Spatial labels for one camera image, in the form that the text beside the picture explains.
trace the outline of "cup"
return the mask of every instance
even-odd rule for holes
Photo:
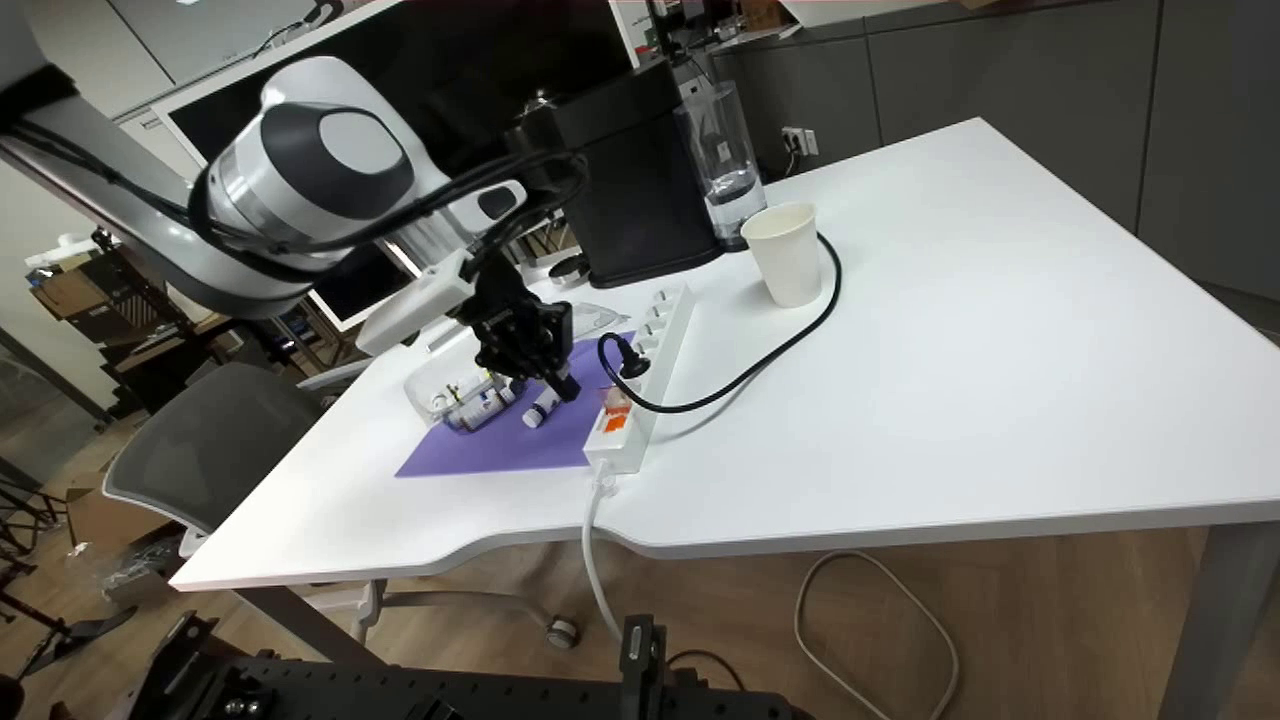
[[[809,304],[821,293],[821,246],[814,202],[774,202],[744,224],[744,238],[761,262],[776,304]]]

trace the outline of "white table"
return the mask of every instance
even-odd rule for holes
[[[676,561],[1280,515],[1278,347],[988,124],[782,197],[821,208],[849,299],[717,423],[656,443],[599,531]],[[717,386],[821,309],[774,309],[750,257],[656,285],[706,286],[672,397]],[[424,436],[400,381],[424,360],[381,354],[173,583],[424,577],[573,536],[584,473],[397,480]]]

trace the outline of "purple cloth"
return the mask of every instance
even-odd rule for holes
[[[526,408],[545,390],[545,384],[533,381],[526,384],[519,400],[481,432],[438,423],[397,475],[417,480],[587,464],[584,443],[609,390],[609,374],[595,364],[595,339],[569,351],[569,372],[580,381],[580,397],[560,404],[545,429],[519,423]]]

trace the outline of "power strip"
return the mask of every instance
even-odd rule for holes
[[[631,347],[647,360],[647,372],[630,381],[639,397],[665,400],[672,368],[680,360],[686,328],[694,317],[694,286],[659,286],[639,317]],[[631,404],[621,386],[603,390],[599,414],[584,443],[595,475],[631,475],[646,469],[652,412]]]

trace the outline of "white cable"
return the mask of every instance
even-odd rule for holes
[[[817,577],[821,577],[829,562],[835,562],[835,561],[864,561],[864,562],[871,562],[897,592],[905,592],[905,597],[922,608],[922,615],[923,615],[923,620],[937,628],[937,635],[944,638],[948,658],[953,658],[953,675],[948,675],[944,697],[942,697],[942,700],[933,705],[933,713],[927,713],[927,720],[942,720],[942,715],[953,706],[957,687],[962,687],[962,673],[965,673],[962,646],[957,646],[953,630],[944,628],[944,620],[937,620],[933,608],[927,608],[884,561],[876,561],[876,554],[870,554],[870,552],[831,552],[831,554],[817,561],[817,562],[809,569],[799,592],[798,592],[798,611],[793,611],[798,646],[805,652],[805,658],[809,658],[817,673],[824,673],[824,675],[829,675],[840,690],[849,690],[860,706],[870,706],[876,720],[889,720],[889,713],[884,713],[870,690],[860,690],[851,679],[843,679],[840,673],[831,673],[831,667],[809,646],[809,638],[805,638],[805,603],[809,603],[809,592],[814,592]]]
[[[624,628],[612,615],[612,603],[609,603],[599,573],[595,573],[595,552],[594,552],[594,527],[595,527],[599,501],[603,501],[603,475],[594,480],[594,504],[587,504],[587,515],[584,515],[584,527],[580,527],[580,552],[584,552],[584,569],[587,569],[587,583],[594,583],[595,608],[599,608],[609,630],[615,638],[624,638]]]

